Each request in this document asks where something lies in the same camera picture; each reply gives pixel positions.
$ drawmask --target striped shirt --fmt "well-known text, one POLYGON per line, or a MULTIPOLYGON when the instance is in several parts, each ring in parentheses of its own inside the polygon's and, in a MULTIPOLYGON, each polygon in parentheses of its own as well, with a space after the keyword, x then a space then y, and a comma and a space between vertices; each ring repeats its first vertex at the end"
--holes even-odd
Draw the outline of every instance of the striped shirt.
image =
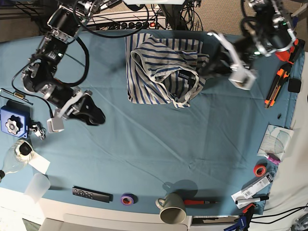
POLYGON ((140 104, 173 103, 189 107, 203 88, 198 69, 209 56, 194 39, 154 38, 150 34, 126 37, 128 100, 140 104))

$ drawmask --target power strip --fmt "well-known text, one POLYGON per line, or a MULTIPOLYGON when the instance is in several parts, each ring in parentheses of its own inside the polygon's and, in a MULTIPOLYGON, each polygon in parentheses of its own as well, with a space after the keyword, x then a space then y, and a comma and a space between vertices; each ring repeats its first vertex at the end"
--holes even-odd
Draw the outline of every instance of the power strip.
MULTIPOLYGON (((98 13, 93 16, 93 19, 88 22, 87 26, 95 26, 102 28, 108 26, 109 29, 139 29, 147 19, 147 11, 120 11, 111 13, 98 13)), ((149 20, 146 29, 162 28, 169 30, 171 27, 167 24, 164 16, 157 17, 153 11, 149 10, 149 20)))

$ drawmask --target red tape roll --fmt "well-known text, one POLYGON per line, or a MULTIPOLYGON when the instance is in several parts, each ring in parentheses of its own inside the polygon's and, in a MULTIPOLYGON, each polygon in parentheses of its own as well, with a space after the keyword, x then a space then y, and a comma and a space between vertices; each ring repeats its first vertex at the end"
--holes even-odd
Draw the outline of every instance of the red tape roll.
POLYGON ((256 165, 254 168, 254 174, 256 177, 263 177, 266 173, 266 167, 264 165, 256 165))

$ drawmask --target small black item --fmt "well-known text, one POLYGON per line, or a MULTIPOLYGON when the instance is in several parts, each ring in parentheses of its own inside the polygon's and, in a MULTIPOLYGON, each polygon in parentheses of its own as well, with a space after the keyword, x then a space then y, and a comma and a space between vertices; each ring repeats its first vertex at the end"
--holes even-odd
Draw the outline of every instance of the small black item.
POLYGON ((105 4, 107 5, 108 8, 113 8, 113 7, 117 6, 118 4, 120 4, 121 2, 122 2, 122 0, 109 0, 105 4))
POLYGON ((72 193, 75 196, 81 196, 81 197, 85 197, 91 200, 102 201, 106 203, 109 203, 113 199, 113 196, 111 194, 104 193, 104 192, 102 193, 99 191, 85 189, 85 188, 80 188, 77 186, 73 187, 72 193))
POLYGON ((289 80, 289 86, 288 86, 288 91, 289 92, 294 92, 294 93, 299 93, 300 88, 302 86, 302 81, 296 78, 292 78, 289 80))
POLYGON ((3 177, 5 177, 5 173, 2 170, 0 170, 0 181, 3 179, 3 177))
POLYGON ((194 75, 190 71, 180 70, 178 77, 187 80, 190 87, 195 83, 194 75))
POLYGON ((130 22, 129 24, 128 24, 128 27, 129 27, 129 29, 133 29, 133 28, 135 28, 135 24, 133 23, 133 22, 130 22))
POLYGON ((20 145, 19 151, 22 155, 29 155, 30 152, 32 152, 32 148, 30 147, 29 144, 24 142, 22 145, 20 145))

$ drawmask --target orange utility knife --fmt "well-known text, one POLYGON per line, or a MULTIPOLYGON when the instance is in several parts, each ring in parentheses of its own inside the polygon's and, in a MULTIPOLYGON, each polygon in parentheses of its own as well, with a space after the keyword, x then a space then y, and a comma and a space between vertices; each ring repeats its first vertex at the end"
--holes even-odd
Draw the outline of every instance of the orange utility knife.
POLYGON ((270 108, 275 104, 282 86, 289 79, 291 68, 292 65, 290 63, 284 64, 280 67, 266 97, 265 108, 270 108))

